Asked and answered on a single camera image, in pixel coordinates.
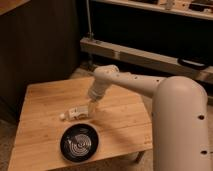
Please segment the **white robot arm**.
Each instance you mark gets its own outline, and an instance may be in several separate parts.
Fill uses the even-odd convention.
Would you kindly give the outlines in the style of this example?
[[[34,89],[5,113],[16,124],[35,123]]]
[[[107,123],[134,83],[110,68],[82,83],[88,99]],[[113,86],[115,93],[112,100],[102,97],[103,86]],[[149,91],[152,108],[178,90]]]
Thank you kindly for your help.
[[[117,85],[152,99],[153,171],[213,171],[205,89],[185,76],[148,76],[99,66],[88,90],[93,101]]]

